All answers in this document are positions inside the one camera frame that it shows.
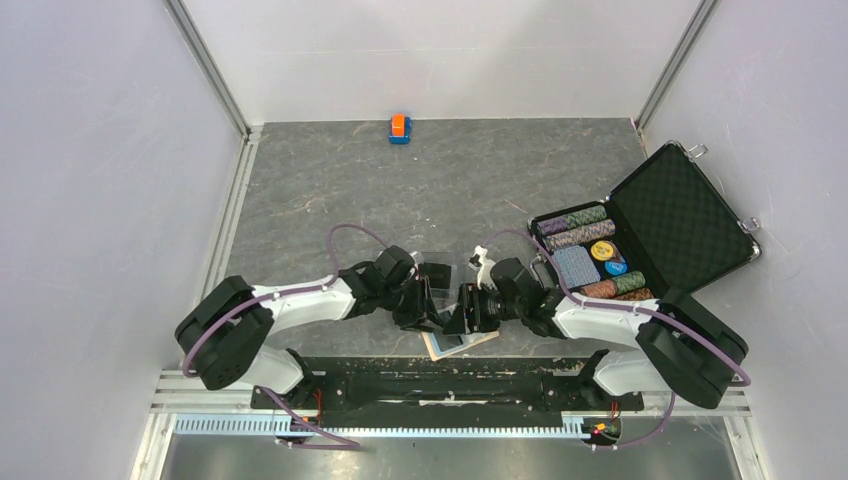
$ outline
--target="orange block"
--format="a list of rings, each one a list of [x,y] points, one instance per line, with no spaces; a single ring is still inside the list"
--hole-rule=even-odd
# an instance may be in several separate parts
[[[404,124],[404,116],[402,113],[396,113],[392,115],[392,136],[393,137],[402,137],[403,136],[403,124]]]

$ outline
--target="gray marble floor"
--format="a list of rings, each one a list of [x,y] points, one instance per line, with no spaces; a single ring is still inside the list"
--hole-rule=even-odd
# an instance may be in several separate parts
[[[597,200],[644,160],[625,119],[429,120],[409,145],[390,145],[387,122],[266,125],[228,273],[285,285],[331,271],[324,250],[336,223],[365,225],[408,251],[470,253],[490,233]],[[343,266],[374,258],[379,245],[341,231]],[[529,259],[504,239],[493,258]],[[269,340],[303,355],[426,355],[420,334],[386,313],[284,330]],[[519,322],[466,351],[486,356],[589,355],[601,342],[540,338]]]

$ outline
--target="white wall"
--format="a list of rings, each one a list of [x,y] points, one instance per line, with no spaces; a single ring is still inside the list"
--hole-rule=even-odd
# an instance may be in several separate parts
[[[4,1],[0,65],[0,478],[127,478],[239,139],[158,0]]]
[[[635,117],[697,0],[186,0],[247,119]]]
[[[845,2],[722,2],[647,129],[710,147],[699,164],[764,226],[764,256],[699,296],[750,344],[777,479],[845,477],[846,22]]]

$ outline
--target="toy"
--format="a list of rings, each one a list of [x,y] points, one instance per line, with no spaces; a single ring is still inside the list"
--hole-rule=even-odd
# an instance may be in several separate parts
[[[403,145],[409,143],[409,134],[412,131],[412,119],[402,113],[392,115],[389,125],[389,143]]]

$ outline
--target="blue poker chip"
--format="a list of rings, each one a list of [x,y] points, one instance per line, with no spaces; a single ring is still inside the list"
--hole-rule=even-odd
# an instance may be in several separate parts
[[[604,268],[610,273],[610,275],[621,275],[622,273],[627,273],[627,264],[624,262],[613,262],[612,260],[607,260],[604,262]]]

